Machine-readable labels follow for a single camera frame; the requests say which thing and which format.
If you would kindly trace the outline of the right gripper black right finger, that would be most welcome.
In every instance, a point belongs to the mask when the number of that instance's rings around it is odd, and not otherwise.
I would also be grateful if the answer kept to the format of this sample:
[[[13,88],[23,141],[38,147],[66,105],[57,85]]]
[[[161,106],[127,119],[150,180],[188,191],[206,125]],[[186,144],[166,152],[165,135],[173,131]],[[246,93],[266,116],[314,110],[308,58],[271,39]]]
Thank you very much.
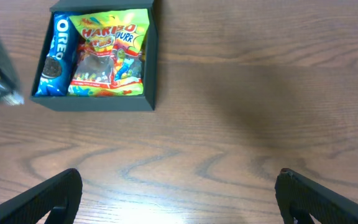
[[[275,196],[285,224],[358,223],[358,203],[288,168],[277,176]]]

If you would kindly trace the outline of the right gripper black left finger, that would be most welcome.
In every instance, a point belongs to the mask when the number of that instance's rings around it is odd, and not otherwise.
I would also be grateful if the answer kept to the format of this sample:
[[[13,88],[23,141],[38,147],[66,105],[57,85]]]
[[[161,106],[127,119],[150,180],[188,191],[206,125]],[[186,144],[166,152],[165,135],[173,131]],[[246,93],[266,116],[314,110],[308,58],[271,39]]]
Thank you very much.
[[[82,196],[80,173],[70,168],[0,204],[0,223],[74,222]]]

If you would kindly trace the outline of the blue Oreo cookie pack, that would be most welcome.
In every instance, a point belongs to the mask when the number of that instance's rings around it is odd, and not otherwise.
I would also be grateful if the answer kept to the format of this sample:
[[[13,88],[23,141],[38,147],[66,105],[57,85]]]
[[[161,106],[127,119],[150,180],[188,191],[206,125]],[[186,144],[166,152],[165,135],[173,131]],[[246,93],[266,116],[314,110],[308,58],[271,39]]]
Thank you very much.
[[[76,12],[56,12],[53,35],[35,96],[64,96],[76,61],[79,33],[70,20]]]

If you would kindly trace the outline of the black gift box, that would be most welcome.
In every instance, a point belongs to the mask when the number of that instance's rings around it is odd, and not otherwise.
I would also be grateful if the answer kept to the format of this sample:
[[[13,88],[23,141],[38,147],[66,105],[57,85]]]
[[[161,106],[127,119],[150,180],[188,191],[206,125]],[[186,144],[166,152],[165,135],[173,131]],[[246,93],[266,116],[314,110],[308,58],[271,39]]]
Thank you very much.
[[[40,53],[29,99],[54,111],[153,111],[157,92],[158,24],[159,12],[155,10],[158,1],[154,0],[60,0],[50,8],[50,13],[80,12],[92,13],[110,10],[148,10],[150,26],[145,41],[144,91],[137,96],[35,96],[44,62],[53,36],[53,16],[50,16]]]

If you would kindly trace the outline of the green Haribo gummy bag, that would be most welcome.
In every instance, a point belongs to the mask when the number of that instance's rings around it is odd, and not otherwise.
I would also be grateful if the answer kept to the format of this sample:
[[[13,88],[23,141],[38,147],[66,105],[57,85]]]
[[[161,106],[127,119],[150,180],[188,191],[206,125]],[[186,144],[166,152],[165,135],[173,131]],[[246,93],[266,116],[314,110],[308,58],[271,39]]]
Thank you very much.
[[[133,96],[144,91],[143,42],[148,10],[105,11],[70,20],[84,42],[68,87],[70,96]]]

